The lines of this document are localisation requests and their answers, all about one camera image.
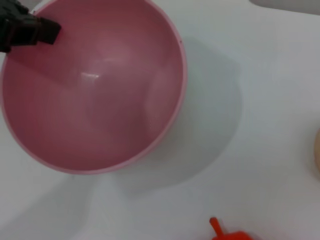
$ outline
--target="orange plastic toy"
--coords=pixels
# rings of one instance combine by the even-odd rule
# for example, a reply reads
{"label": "orange plastic toy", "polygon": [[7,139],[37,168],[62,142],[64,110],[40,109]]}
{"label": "orange plastic toy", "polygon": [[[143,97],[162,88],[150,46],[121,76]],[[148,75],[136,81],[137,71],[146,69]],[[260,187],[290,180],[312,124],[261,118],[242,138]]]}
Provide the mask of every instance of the orange plastic toy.
{"label": "orange plastic toy", "polygon": [[216,233],[216,237],[214,237],[212,240],[253,240],[243,231],[224,234],[216,217],[210,219],[210,224]]}

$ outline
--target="pink bowl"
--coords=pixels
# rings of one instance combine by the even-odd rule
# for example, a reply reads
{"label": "pink bowl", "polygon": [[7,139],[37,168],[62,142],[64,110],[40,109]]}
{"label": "pink bowl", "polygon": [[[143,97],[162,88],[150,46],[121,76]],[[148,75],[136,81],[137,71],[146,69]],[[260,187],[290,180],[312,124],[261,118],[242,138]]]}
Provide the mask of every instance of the pink bowl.
{"label": "pink bowl", "polygon": [[2,108],[17,142],[72,174],[122,168],[172,125],[187,85],[182,40],[149,0],[55,0],[37,13],[61,24],[56,43],[15,47]]}

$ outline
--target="orange object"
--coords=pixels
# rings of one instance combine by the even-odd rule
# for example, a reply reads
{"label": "orange object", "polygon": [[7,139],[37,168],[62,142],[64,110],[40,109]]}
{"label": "orange object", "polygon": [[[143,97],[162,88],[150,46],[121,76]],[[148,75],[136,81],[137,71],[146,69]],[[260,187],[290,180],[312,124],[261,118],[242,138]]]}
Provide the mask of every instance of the orange object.
{"label": "orange object", "polygon": [[253,240],[248,234],[243,231],[224,234],[216,217],[212,217],[210,219],[210,224],[216,233],[216,237],[214,237],[212,240]]}

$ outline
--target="red plastic item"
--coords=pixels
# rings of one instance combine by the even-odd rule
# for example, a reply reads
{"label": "red plastic item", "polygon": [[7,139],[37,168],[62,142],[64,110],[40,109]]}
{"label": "red plastic item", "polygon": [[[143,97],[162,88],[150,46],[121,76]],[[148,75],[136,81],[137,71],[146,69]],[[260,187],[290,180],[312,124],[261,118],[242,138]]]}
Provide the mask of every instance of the red plastic item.
{"label": "red plastic item", "polygon": [[253,240],[248,234],[243,231],[224,234],[216,217],[210,219],[210,224],[212,225],[216,233],[216,237],[214,237],[212,240]]}

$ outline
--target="plastic bowl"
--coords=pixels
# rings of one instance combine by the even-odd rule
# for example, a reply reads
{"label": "plastic bowl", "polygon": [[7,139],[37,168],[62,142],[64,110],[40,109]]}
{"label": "plastic bowl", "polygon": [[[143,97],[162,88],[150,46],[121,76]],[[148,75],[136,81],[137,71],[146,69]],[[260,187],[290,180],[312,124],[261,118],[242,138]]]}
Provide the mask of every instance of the plastic bowl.
{"label": "plastic bowl", "polygon": [[122,168],[163,138],[187,85],[183,43],[148,0],[55,0],[36,15],[61,24],[54,45],[15,47],[2,108],[17,142],[71,174]]}

